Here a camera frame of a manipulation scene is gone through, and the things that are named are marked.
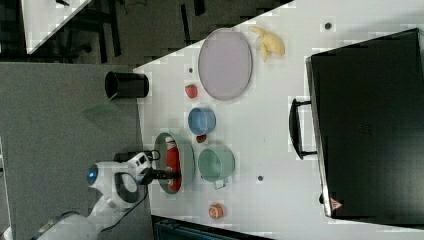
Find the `white table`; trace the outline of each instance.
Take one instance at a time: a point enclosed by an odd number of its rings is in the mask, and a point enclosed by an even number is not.
[[[333,24],[329,31],[323,27],[326,22]],[[255,49],[257,35],[247,30],[251,25],[280,36],[286,55],[273,55],[264,63]],[[244,95],[228,102],[212,99],[199,81],[196,63],[202,42],[134,69],[145,73],[151,84],[149,96],[139,99],[146,148],[153,149],[158,134],[169,129],[192,141],[197,160],[206,145],[196,143],[187,116],[202,103],[217,117],[209,142],[227,145],[237,165],[230,183],[221,190],[201,179],[198,169],[193,184],[175,197],[167,197],[157,182],[152,183],[151,213],[273,239],[422,239],[424,233],[418,230],[325,217],[318,202],[316,156],[301,161],[288,132],[292,99],[308,99],[308,56],[417,26],[424,27],[421,0],[296,0],[234,27],[251,46],[254,67]],[[196,100],[185,96],[184,87],[191,83],[199,87]],[[301,109],[305,150],[313,150],[311,110]],[[257,180],[259,175],[264,176],[262,182]],[[220,220],[208,216],[209,205],[216,202],[225,206],[226,216]]]
[[[32,54],[91,0],[21,0],[27,53]]]

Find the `mug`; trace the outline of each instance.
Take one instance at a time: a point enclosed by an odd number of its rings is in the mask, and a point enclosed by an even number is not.
[[[201,136],[212,132],[216,125],[214,112],[207,107],[191,109],[188,115],[188,126],[192,133]]]
[[[202,178],[212,182],[218,190],[227,185],[227,178],[234,172],[234,155],[225,146],[209,147],[200,153],[197,166]]]

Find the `warning label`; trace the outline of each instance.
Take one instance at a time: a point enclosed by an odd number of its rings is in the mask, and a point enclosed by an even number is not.
[[[333,211],[343,207],[343,204],[337,202],[336,200],[332,198],[330,198],[330,204],[331,204],[331,209],[333,209]]]

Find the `cup handle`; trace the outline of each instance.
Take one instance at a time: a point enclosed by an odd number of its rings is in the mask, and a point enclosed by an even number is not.
[[[227,179],[226,179],[226,178],[222,179],[222,186],[220,186],[220,187],[218,187],[218,186],[216,185],[216,183],[217,183],[218,181],[213,182],[213,186],[215,187],[215,189],[216,189],[216,190],[221,189],[221,188],[224,188],[224,187],[227,185]]]

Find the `blue cup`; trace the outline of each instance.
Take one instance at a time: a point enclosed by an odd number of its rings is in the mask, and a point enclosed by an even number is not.
[[[188,115],[188,126],[196,136],[208,134],[215,128],[215,114],[210,108],[193,108]]]

